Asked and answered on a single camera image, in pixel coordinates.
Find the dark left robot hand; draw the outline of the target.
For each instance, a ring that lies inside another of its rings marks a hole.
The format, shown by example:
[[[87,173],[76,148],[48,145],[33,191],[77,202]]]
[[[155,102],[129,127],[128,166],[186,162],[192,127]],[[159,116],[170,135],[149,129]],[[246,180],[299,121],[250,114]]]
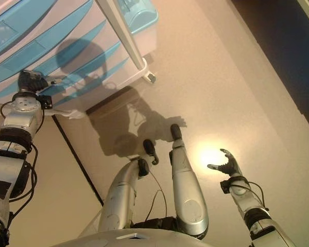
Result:
[[[22,70],[18,77],[19,91],[38,92],[49,86],[48,82],[40,72]]]

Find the dark right robot hand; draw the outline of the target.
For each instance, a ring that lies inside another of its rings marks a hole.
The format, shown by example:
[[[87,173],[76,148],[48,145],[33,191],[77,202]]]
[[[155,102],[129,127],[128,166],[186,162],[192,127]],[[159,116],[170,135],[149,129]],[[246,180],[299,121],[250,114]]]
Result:
[[[225,157],[228,159],[228,162],[223,165],[208,164],[207,167],[212,170],[217,170],[224,174],[227,174],[230,177],[233,176],[234,174],[241,174],[242,172],[240,171],[239,165],[233,154],[230,151],[223,148],[221,148],[220,151],[225,154]]]

